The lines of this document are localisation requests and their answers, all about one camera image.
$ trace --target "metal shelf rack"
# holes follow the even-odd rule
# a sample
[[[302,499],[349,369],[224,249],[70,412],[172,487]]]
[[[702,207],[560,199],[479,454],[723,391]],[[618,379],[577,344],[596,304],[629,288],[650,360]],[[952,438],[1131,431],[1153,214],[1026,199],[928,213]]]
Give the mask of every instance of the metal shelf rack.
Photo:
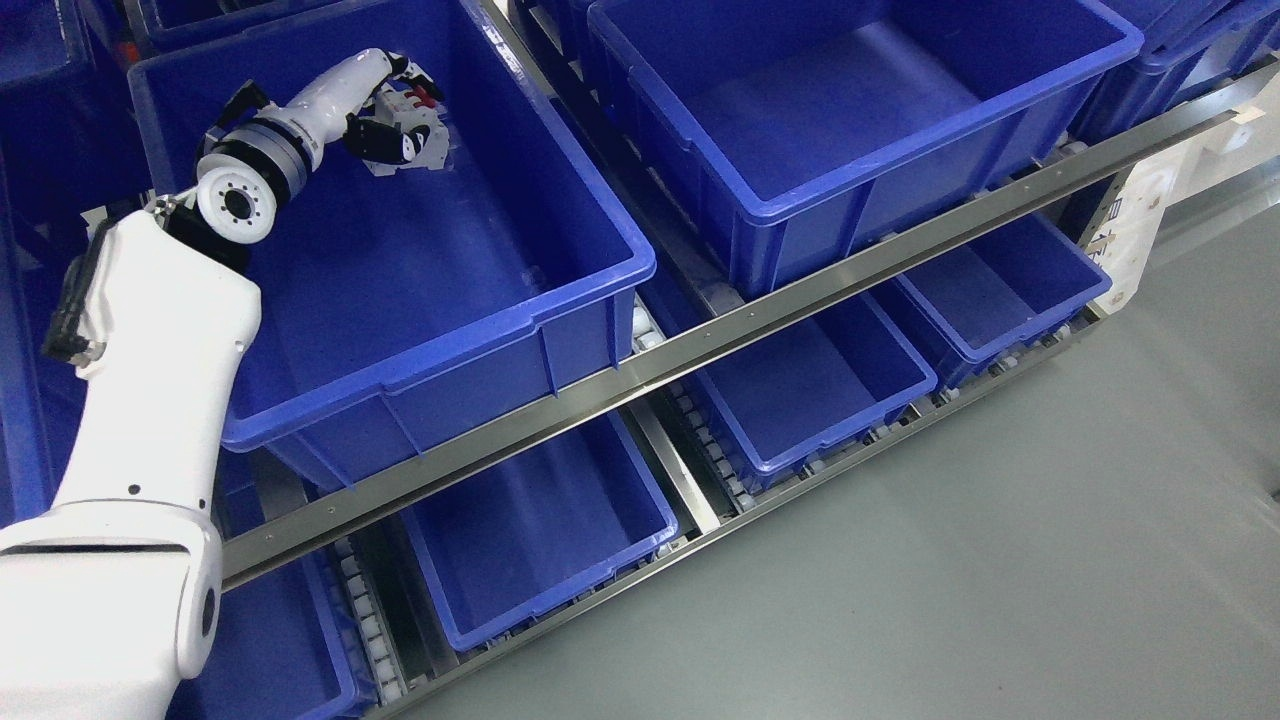
[[[1267,61],[1249,74],[1184,104],[1165,115],[1052,161],[1009,184],[910,231],[884,238],[844,261],[753,302],[728,287],[714,264],[691,237],[687,223],[671,205],[653,177],[639,165],[625,141],[612,131],[572,73],[552,63],[536,63],[517,38],[511,22],[492,3],[484,6],[502,33],[500,51],[518,61],[564,110],[566,119],[593,152],[618,196],[655,243],[664,263],[680,272],[686,291],[699,301],[708,320],[652,350],[632,355],[617,369],[590,375],[558,396],[544,397],[497,420],[447,441],[426,454],[371,475],[355,487],[293,509],[253,532],[229,539],[224,548],[224,583],[243,584],[307,552],[360,532],[413,502],[495,465],[539,442],[609,410],[626,407],[632,429],[663,470],[664,489],[682,516],[682,537],[668,552],[620,575],[603,588],[513,633],[488,650],[457,656],[429,647],[431,670],[410,680],[410,692],[367,717],[407,716],[419,702],[511,650],[531,642],[563,623],[637,585],[671,565],[699,552],[786,502],[826,483],[849,468],[895,446],[918,430],[950,416],[1032,368],[1062,352],[1101,320],[1085,313],[1070,332],[1059,333],[1023,354],[1016,364],[1001,364],[991,374],[966,383],[957,395],[924,398],[902,421],[876,439],[837,452],[769,492],[737,501],[721,491],[707,464],[691,452],[689,428],[666,392],[669,383],[741,347],[781,331],[906,269],[928,261],[996,227],[1065,199],[1108,178],[1123,178],[1139,160],[1235,117],[1233,108],[1253,99],[1280,70]],[[520,22],[518,15],[512,18]]]

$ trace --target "blue storage crate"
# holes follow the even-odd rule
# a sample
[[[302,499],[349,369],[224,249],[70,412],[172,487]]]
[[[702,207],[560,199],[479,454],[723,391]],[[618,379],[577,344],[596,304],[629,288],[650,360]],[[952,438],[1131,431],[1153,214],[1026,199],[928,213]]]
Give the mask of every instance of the blue storage crate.
[[[1187,40],[1108,72],[1071,123],[1071,135],[1101,142],[1213,90],[1277,47],[1280,0],[1230,5]]]
[[[253,26],[334,4],[337,0],[125,0],[138,41],[148,54],[228,37]]]
[[[76,369],[40,356],[67,266],[33,254],[51,247],[14,217],[0,158],[0,527],[49,509],[84,404]]]
[[[134,68],[160,191],[187,184],[204,126],[247,78],[285,100],[381,46],[449,97],[451,170],[375,178],[332,147],[255,247],[262,327],[227,447],[266,445],[335,489],[630,352],[653,249],[498,37],[468,1],[349,1]]]
[[[236,462],[219,470],[239,486],[214,506],[224,532],[260,525],[252,478],[229,478]],[[360,717],[378,691],[339,582],[317,551],[225,593],[209,662],[178,685],[168,717]]]
[[[671,277],[641,287],[663,332],[698,316]],[[685,380],[748,492],[897,421],[938,378],[881,306],[863,293],[718,360]]]
[[[445,488],[401,518],[458,651],[550,612],[677,532],[617,414]]]
[[[74,0],[0,4],[0,146],[32,223],[150,187],[124,73]]]
[[[1111,278],[1043,217],[1014,220],[872,292],[938,373],[957,387],[1018,343],[1056,331]]]
[[[749,297],[1043,158],[1142,35],[1093,0],[603,0],[616,118]]]

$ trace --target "robotic arm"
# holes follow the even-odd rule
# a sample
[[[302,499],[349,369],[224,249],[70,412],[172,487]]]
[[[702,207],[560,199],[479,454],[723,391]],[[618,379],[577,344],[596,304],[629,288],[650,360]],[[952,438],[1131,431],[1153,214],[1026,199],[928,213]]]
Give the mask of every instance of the robotic arm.
[[[221,589],[219,439],[261,319],[250,246],[330,142],[375,176],[443,168],[440,100],[378,49],[283,108],[246,83],[201,142],[195,187],[95,232],[45,342],[88,382],[76,446],[50,510],[0,530],[0,717],[159,719],[200,674]]]

